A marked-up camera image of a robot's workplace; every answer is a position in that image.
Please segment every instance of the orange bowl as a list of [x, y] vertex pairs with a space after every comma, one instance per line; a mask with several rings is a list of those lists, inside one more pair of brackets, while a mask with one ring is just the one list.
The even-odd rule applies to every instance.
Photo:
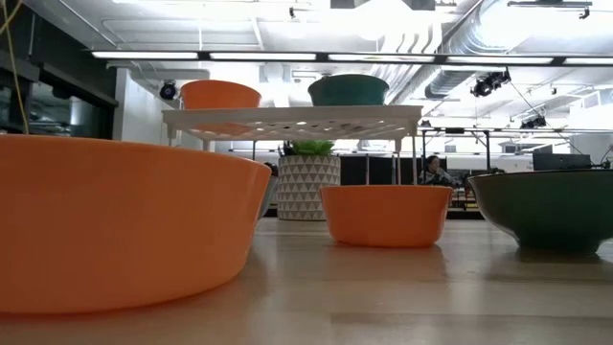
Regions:
[[104, 140], [0, 135], [0, 312], [107, 311], [217, 287], [247, 258], [270, 169]]
[[329, 232], [339, 241], [427, 247], [441, 236], [451, 188], [341, 186], [321, 190]]
[[[248, 108], [260, 105], [261, 94], [251, 87], [222, 80], [197, 80], [181, 87], [186, 109]], [[241, 135], [251, 130], [238, 124], [215, 124], [197, 127], [215, 133]]]

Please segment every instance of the computer monitor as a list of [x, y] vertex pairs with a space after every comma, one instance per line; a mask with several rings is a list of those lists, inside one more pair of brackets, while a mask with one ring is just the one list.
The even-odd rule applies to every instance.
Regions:
[[588, 154], [533, 153], [534, 171], [591, 169]]

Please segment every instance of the bowl rim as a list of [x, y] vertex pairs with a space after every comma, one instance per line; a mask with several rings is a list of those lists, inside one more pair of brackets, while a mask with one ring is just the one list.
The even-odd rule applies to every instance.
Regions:
[[379, 82], [380, 84], [384, 84], [385, 85], [385, 92], [388, 92], [390, 90], [390, 84], [378, 77], [375, 76], [368, 76], [368, 75], [361, 75], [361, 74], [356, 74], [356, 73], [348, 73], [348, 74], [339, 74], [339, 75], [333, 75], [333, 76], [329, 76], [329, 77], [325, 77], [325, 78], [321, 78], [317, 81], [315, 81], [314, 83], [312, 83], [307, 91], [308, 93], [310, 93], [310, 90], [313, 89], [315, 87], [318, 86], [314, 86], [314, 85], [322, 85], [323, 83], [325, 83], [326, 81], [329, 80], [339, 80], [339, 79], [343, 79], [343, 78], [359, 78], [359, 79], [363, 79], [363, 80], [369, 80], [369, 81], [376, 81]]
[[427, 186], [427, 185], [351, 185], [351, 186], [325, 186], [321, 187], [320, 190], [323, 189], [361, 189], [361, 188], [378, 188], [378, 189], [414, 189], [414, 188], [423, 188], [423, 189], [447, 189], [453, 191], [451, 187], [445, 186]]
[[241, 87], [243, 87], [245, 90], [246, 90], [246, 89], [249, 89], [249, 90], [251, 90], [251, 91], [253, 91], [253, 92], [257, 93], [257, 94], [258, 94], [258, 95], [260, 95], [260, 97], [261, 97], [261, 93], [260, 93], [260, 91], [256, 90], [255, 88], [253, 88], [253, 87], [251, 87], [251, 86], [247, 86], [247, 85], [245, 85], [245, 84], [241, 84], [241, 83], [239, 83], [239, 82], [233, 82], [233, 81], [227, 81], [227, 80], [192, 80], [192, 81], [189, 81], [189, 82], [184, 83], [184, 84], [181, 86], [181, 89], [183, 89], [183, 88], [184, 88], [186, 85], [192, 85], [192, 84], [196, 84], [196, 83], [224, 83], [224, 84], [229, 84], [229, 85], [230, 85], [230, 84], [232, 84], [232, 85], [235, 85], [235, 86], [241, 86]]
[[216, 159], [218, 162], [222, 161], [231, 161], [231, 162], [239, 162], [244, 165], [256, 165], [259, 167], [266, 167], [261, 162], [254, 161], [248, 158], [237, 157], [229, 154], [224, 154], [221, 152], [211, 152], [206, 151], [204, 149], [189, 149], [182, 147], [170, 147], [166, 145], [156, 145], [156, 144], [148, 144], [148, 143], [137, 143], [137, 142], [128, 142], [121, 140], [106, 140], [106, 139], [96, 139], [96, 138], [81, 138], [81, 137], [63, 137], [63, 136], [54, 136], [54, 135], [24, 135], [24, 134], [3, 134], [0, 135], [0, 142], [2, 140], [9, 141], [38, 141], [39, 145], [66, 145], [66, 143], [73, 142], [74, 144], [82, 144], [82, 145], [102, 145], [108, 148], [109, 150], [123, 150], [123, 148], [130, 148], [132, 150], [152, 150], [163, 152], [163, 154], [172, 154], [171, 152], [177, 152], [180, 154], [193, 154], [194, 156], [209, 156], [210, 159]]
[[517, 175], [529, 175], [534, 176], [537, 174], [550, 174], [550, 173], [613, 173], [613, 169], [569, 169], [558, 171], [538, 171], [538, 172], [508, 172], [508, 173], [486, 173], [478, 176], [471, 176], [468, 181], [473, 179], [500, 177], [500, 176], [517, 176]]

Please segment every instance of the white geometric planter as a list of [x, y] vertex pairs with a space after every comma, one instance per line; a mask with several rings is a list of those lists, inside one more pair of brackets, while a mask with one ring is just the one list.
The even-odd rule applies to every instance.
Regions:
[[279, 159], [277, 217], [284, 220], [326, 220], [321, 187], [341, 184], [341, 159], [291, 155]]

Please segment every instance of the cable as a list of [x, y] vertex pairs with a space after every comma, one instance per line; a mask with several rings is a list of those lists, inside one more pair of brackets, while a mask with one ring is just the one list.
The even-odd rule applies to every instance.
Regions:
[[[15, 10], [12, 11], [13, 17], [14, 14], [17, 13], [17, 10], [21, 7], [22, 0], [17, 1], [17, 5], [15, 6]], [[4, 20], [5, 26], [7, 30], [7, 41], [9, 42], [9, 55], [11, 56], [11, 67], [12, 67], [12, 76], [15, 81], [15, 92], [17, 93], [17, 100], [19, 102], [19, 110], [21, 110], [21, 118], [23, 120], [23, 133], [30, 134], [30, 125], [28, 124], [28, 115], [26, 114], [26, 109], [23, 105], [23, 99], [21, 98], [21, 89], [19, 88], [19, 76], [17, 75], [17, 66], [15, 63], [15, 54], [12, 49], [12, 37], [11, 37], [11, 19], [9, 18], [9, 10], [7, 8], [7, 0], [4, 0]]]
[[603, 157], [602, 157], [602, 159], [601, 159], [601, 165], [602, 165], [602, 162], [604, 162], [604, 158], [606, 158], [606, 155], [607, 155], [607, 154], [609, 154], [609, 152], [610, 152], [610, 151], [611, 151], [611, 148], [609, 148], [609, 149], [608, 149], [608, 150], [607, 150], [607, 151], [604, 153], [604, 156], [603, 156]]
[[[517, 94], [519, 95], [519, 97], [522, 98], [522, 100], [524, 100], [524, 102], [530, 107], [531, 111], [533, 111], [536, 115], [538, 116], [542, 116], [534, 107], [532, 104], [530, 104], [530, 102], [528, 102], [528, 100], [526, 100], [526, 98], [524, 97], [524, 95], [521, 93], [521, 91], [519, 91], [517, 89], [517, 87], [515, 86], [515, 84], [512, 81], [509, 81], [509, 84], [515, 89], [515, 91], [517, 91]], [[573, 145], [571, 143], [570, 140], [568, 140], [568, 138], [566, 138], [565, 136], [563, 136], [562, 134], [560, 134], [555, 128], [553, 128], [551, 125], [549, 125], [549, 123], [547, 121], [545, 121], [545, 124], [554, 130], [554, 132], [562, 139], [564, 139], [564, 141], [571, 147], [573, 148], [573, 150], [577, 151], [579, 154], [583, 154], [585, 155], [583, 152], [581, 152], [580, 149], [577, 149], [577, 147], [575, 145]]]
[[[5, 8], [4, 11], [6, 11], [7, 1], [3, 0], [3, 3], [4, 3], [4, 8]], [[17, 12], [19, 11], [19, 8], [21, 7], [22, 4], [23, 2], [19, 0], [17, 2], [17, 6], [15, 6], [15, 8], [12, 9], [11, 15], [9, 15], [8, 18], [5, 16], [5, 22], [4, 24], [2, 24], [2, 27], [0, 27], [0, 35], [2, 35], [2, 33], [9, 27], [9, 24], [11, 24], [12, 20], [17, 15]]]

